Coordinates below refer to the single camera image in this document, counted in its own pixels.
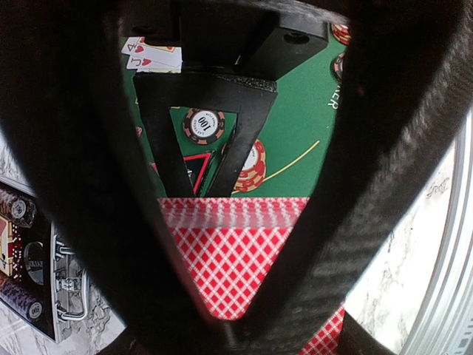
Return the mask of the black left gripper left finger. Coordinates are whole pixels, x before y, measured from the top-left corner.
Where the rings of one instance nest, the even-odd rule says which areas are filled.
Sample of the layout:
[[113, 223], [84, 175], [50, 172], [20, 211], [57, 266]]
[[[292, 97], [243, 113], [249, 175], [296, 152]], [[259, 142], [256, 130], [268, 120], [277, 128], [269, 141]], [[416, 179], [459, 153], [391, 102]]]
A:
[[1, 3], [1, 129], [42, 209], [151, 354], [224, 354], [154, 196], [117, 1]]

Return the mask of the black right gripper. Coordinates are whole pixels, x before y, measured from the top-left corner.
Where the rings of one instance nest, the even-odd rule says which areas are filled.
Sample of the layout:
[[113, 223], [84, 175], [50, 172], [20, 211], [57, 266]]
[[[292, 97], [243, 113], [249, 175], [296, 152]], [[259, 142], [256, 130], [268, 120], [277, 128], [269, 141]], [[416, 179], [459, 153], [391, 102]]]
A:
[[[180, 48], [181, 74], [133, 78], [140, 118], [168, 197], [194, 197], [171, 119], [172, 106], [237, 115], [209, 197], [231, 195], [277, 96], [275, 82], [324, 50], [328, 20], [300, 1], [130, 1], [129, 35]], [[261, 78], [212, 75], [215, 72]]]

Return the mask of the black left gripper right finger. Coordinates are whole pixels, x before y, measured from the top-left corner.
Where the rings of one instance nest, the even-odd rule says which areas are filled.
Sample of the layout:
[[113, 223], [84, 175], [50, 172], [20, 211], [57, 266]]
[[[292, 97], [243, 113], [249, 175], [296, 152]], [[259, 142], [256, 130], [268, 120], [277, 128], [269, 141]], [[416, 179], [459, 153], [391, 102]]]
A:
[[238, 354], [297, 354], [363, 274], [472, 105], [470, 1], [267, 1], [347, 23], [316, 187], [242, 318]]

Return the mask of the black chip stack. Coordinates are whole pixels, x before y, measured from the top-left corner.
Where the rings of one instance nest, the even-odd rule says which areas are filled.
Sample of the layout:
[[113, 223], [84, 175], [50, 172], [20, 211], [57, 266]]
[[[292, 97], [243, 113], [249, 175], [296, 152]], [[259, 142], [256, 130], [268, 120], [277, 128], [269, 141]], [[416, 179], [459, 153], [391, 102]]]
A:
[[225, 123], [223, 112], [190, 108], [183, 119], [183, 131], [192, 143], [209, 145], [223, 136]]
[[333, 74], [337, 81], [341, 83], [343, 76], [344, 53], [340, 53], [333, 61]]

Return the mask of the red chip stack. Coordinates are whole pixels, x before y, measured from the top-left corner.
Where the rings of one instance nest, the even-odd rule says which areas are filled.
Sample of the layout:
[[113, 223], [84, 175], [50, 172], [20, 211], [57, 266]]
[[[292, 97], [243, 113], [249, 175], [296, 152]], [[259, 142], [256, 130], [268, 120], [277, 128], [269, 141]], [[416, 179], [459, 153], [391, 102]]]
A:
[[259, 188], [266, 176], [266, 151], [260, 140], [256, 140], [234, 185], [234, 193], [251, 192]]
[[330, 29], [333, 37], [341, 44], [348, 46], [350, 43], [350, 32], [349, 27], [343, 24], [331, 24]]

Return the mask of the red playing card deck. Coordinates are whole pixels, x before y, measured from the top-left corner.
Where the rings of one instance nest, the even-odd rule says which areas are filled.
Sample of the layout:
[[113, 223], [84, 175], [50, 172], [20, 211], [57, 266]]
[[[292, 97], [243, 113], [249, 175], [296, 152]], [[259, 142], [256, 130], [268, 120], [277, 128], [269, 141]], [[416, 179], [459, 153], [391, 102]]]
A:
[[210, 314], [240, 319], [306, 197], [160, 198], [177, 249]]

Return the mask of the round green poker mat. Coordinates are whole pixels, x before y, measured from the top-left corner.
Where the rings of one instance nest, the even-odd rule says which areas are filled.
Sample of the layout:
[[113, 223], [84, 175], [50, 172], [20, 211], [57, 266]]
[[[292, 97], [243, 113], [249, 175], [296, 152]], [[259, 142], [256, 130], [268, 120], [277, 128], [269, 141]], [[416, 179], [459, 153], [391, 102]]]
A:
[[[329, 31], [329, 43], [324, 50], [273, 81], [277, 85], [276, 100], [256, 139], [262, 142], [266, 151], [267, 171], [264, 182], [251, 192], [234, 193], [233, 190], [228, 197], [307, 197], [312, 194], [330, 144], [339, 106], [340, 83], [333, 74], [333, 61], [340, 53], [344, 53], [344, 47], [333, 40]], [[125, 64], [129, 56], [123, 54]], [[166, 56], [153, 52], [151, 55], [136, 57], [173, 67], [181, 67], [182, 62], [180, 55]], [[167, 73], [188, 72], [195, 71], [185, 71], [181, 67], [180, 73]], [[140, 118], [133, 82], [138, 73], [141, 72], [126, 70], [125, 88], [132, 99], [132, 112], [136, 117], [140, 139], [144, 143], [145, 159], [152, 181], [157, 187], [157, 195], [168, 197]], [[269, 81], [225, 73], [197, 73], [250, 78], [251, 87], [256, 88], [261, 88], [263, 81]], [[171, 106], [171, 119], [195, 193], [194, 197], [209, 197], [209, 186], [225, 154], [226, 144], [234, 133], [237, 114], [220, 111], [224, 113], [226, 121], [223, 136], [215, 143], [198, 145], [192, 143], [183, 131], [183, 119], [190, 108], [195, 107]]]

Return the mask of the aluminium poker chip case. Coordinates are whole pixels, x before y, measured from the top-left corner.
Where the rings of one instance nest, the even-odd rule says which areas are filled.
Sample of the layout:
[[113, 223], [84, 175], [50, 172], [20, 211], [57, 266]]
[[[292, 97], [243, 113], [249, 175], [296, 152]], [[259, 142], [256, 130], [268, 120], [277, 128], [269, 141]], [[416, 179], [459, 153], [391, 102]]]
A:
[[67, 339], [74, 322], [53, 314], [51, 222], [34, 197], [1, 185], [1, 303], [55, 343]]

